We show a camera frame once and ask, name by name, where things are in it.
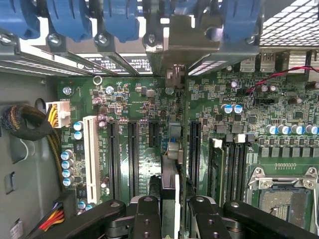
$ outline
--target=white pci slot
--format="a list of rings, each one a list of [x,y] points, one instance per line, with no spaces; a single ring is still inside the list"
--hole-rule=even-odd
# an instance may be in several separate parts
[[[101,196],[98,121],[96,116],[83,118],[86,189],[88,203],[98,204]]]

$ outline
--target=motherboard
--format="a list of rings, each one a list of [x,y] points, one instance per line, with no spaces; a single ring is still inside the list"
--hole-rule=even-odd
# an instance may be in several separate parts
[[[314,231],[318,90],[297,74],[247,93],[266,76],[217,72],[180,89],[163,78],[60,78],[59,98],[71,108],[71,127],[61,129],[65,185],[86,206],[128,204],[150,194],[162,157],[181,148],[181,205],[190,191],[221,206],[242,200]],[[175,142],[181,147],[173,152]]]

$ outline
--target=gray panel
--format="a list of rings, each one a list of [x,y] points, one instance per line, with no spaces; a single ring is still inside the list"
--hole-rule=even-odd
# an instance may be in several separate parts
[[[46,102],[56,100],[56,87],[43,79],[0,73],[0,112],[12,104],[34,106],[38,98]],[[0,235],[10,239],[10,228],[22,221],[24,236],[52,208],[59,195],[58,179],[53,157],[46,139],[34,142],[34,155],[12,163],[9,134],[2,129],[0,137]],[[4,177],[15,172],[13,192],[6,195]]]

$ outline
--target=green circuit board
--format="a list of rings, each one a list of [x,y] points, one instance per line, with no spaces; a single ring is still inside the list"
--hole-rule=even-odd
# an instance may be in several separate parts
[[[283,135],[269,134],[265,131],[268,125],[278,127],[284,124],[291,127],[297,124],[303,128],[309,124],[318,126],[317,92],[306,91],[305,76],[300,75],[293,79],[286,77],[273,79],[268,83],[276,86],[276,90],[272,93],[255,93],[249,96],[238,93],[238,90],[252,87],[266,76],[266,73],[217,72],[205,77],[191,77],[186,80],[184,89],[175,89],[172,95],[165,92],[163,78],[103,78],[103,84],[99,86],[93,84],[92,78],[61,78],[59,98],[61,101],[70,101],[72,121],[70,128],[62,129],[62,148],[75,148],[78,140],[74,139],[72,125],[85,116],[105,114],[108,120],[118,122],[118,163],[121,172],[119,199],[128,204],[132,198],[129,193],[132,189],[128,160],[128,123],[134,121],[139,126],[138,195],[147,195],[150,189],[150,177],[160,175],[160,157],[167,153],[169,121],[180,121],[184,138],[181,142],[187,154],[186,164],[180,170],[181,174],[185,173],[188,178],[197,178],[193,180],[192,185],[195,193],[210,196],[222,205],[225,201],[233,199],[232,197],[241,190],[242,200],[247,200],[248,183],[256,167],[263,168],[266,176],[284,177],[304,176],[310,167],[319,170],[319,150],[317,150],[319,136],[305,132],[301,135],[291,132]],[[236,81],[238,86],[228,88],[226,84],[230,81]],[[106,94],[106,87],[109,86],[114,89],[111,95]],[[72,94],[69,96],[63,94],[64,87],[70,87]],[[145,92],[142,94],[136,88],[154,91],[154,95],[149,97],[150,95],[146,95]],[[285,92],[294,92],[294,97],[301,98],[303,102],[296,105],[288,104],[288,100],[292,97],[285,96]],[[92,99],[97,97],[101,98],[103,103],[94,106]],[[273,99],[275,103],[254,104],[256,99]],[[243,111],[240,114],[226,114],[222,112],[222,106],[225,104],[241,105]],[[157,147],[150,147],[150,121],[158,123]],[[192,125],[194,124],[199,125],[200,129],[196,136],[200,140],[198,148],[193,147]],[[226,137],[234,141],[238,134],[250,135],[253,140],[245,142],[240,149],[234,146],[234,142],[229,143],[233,148],[212,147],[213,138],[223,140],[225,145]],[[102,179],[110,174],[108,151],[111,146],[108,144],[109,135],[106,129],[99,129],[98,135]],[[274,150],[272,151],[273,148],[288,150],[276,154]],[[304,148],[309,149],[309,154],[303,153]],[[194,152],[198,153],[196,158],[192,158],[192,155],[196,155]],[[71,186],[74,189],[86,183],[84,154],[75,152],[75,159],[73,166],[75,182]],[[232,167],[232,160],[236,161],[237,164],[234,164],[236,167],[242,165],[240,172],[234,169],[234,165]],[[234,178],[241,178],[242,181],[239,180],[232,185],[229,178],[231,175]],[[110,199],[109,190],[109,188],[102,189],[101,202]],[[312,190],[296,191],[290,187],[271,190],[253,192],[253,198],[249,203],[310,230],[313,220]],[[276,190],[285,191],[283,198],[286,200],[276,205],[267,204],[274,197],[281,196]],[[296,199],[301,200],[302,205],[296,204]],[[296,210],[299,214],[291,217],[289,214],[291,210]]]

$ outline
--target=red wire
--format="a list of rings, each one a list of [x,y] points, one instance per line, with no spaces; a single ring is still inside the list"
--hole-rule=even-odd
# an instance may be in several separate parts
[[[63,217],[63,211],[58,212],[53,218],[50,220],[47,220],[45,223],[43,223],[39,228],[42,230],[45,230],[48,225],[52,224],[53,222],[62,219]]]
[[[258,85],[262,85],[264,84],[266,81],[268,81],[269,79],[272,79],[272,78],[275,78],[275,77],[278,77],[278,76],[282,76],[284,74],[287,74],[289,71],[295,71],[295,70],[300,70],[300,69],[305,69],[305,70],[313,70],[312,68],[310,67],[305,67],[305,66],[296,66],[296,67],[293,67],[291,69],[289,69],[288,71],[284,71],[284,72],[279,72],[279,73],[275,73],[275,74],[272,74],[270,75],[269,77],[267,77],[266,79],[263,79],[259,82],[257,82],[255,84],[255,86],[253,86],[252,88],[248,89],[247,92],[253,92],[254,91],[254,88]]]

